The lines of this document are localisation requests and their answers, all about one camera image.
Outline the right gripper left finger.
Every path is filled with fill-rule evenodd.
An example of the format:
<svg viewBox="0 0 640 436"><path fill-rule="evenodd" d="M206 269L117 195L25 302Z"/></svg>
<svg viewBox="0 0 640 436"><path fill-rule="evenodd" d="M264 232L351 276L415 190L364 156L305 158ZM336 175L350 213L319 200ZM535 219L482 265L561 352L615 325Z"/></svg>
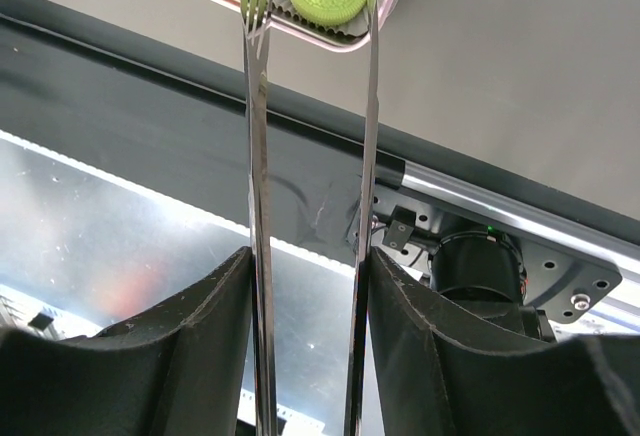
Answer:
<svg viewBox="0 0 640 436"><path fill-rule="evenodd" d="M232 435L251 251L93 337L1 330L4 435Z"/></svg>

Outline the metal tongs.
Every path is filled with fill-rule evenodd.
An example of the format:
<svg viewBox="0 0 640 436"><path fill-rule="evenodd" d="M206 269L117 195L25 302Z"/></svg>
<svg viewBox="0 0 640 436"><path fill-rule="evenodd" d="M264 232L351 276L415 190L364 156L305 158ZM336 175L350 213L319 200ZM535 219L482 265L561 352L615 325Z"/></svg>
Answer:
<svg viewBox="0 0 640 436"><path fill-rule="evenodd" d="M366 324L373 231L374 183L379 121L379 22L378 0L366 0L370 39L370 61L357 264L351 311L344 429L346 435L362 430ZM254 337L254 380L256 432L277 431L274 302L269 224L267 158L267 91L272 0L240 0L243 29L246 118L249 144L249 218L254 274L252 317Z"/></svg>

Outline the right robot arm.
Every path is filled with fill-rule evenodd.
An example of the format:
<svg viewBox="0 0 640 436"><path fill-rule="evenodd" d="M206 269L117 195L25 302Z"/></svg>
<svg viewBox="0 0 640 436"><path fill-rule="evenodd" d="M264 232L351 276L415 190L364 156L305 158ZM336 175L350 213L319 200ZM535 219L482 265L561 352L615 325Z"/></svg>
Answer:
<svg viewBox="0 0 640 436"><path fill-rule="evenodd" d="M524 304L517 253L444 239L428 285L374 250L359 283L389 435L635 435L639 340L557 342ZM237 412L253 259L243 247L177 294L93 337L1 331L5 435L275 435Z"/></svg>

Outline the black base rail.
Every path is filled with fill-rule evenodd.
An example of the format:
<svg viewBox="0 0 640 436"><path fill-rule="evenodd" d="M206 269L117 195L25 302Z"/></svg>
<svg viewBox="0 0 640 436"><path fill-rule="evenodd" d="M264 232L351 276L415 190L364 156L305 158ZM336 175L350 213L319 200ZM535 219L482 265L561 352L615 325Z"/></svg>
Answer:
<svg viewBox="0 0 640 436"><path fill-rule="evenodd" d="M1 0L1 127L112 175L243 224L242 98L189 79L208 62L46 0ZM360 143L268 116L272 234L349 264Z"/></svg>

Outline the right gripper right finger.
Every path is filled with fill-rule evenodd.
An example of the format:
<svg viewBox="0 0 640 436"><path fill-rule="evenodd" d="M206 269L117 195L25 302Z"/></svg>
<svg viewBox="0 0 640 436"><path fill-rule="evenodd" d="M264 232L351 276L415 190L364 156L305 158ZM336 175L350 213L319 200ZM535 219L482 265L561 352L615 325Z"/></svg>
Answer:
<svg viewBox="0 0 640 436"><path fill-rule="evenodd" d="M635 435L639 340L558 343L483 320L371 254L369 322L389 435Z"/></svg>

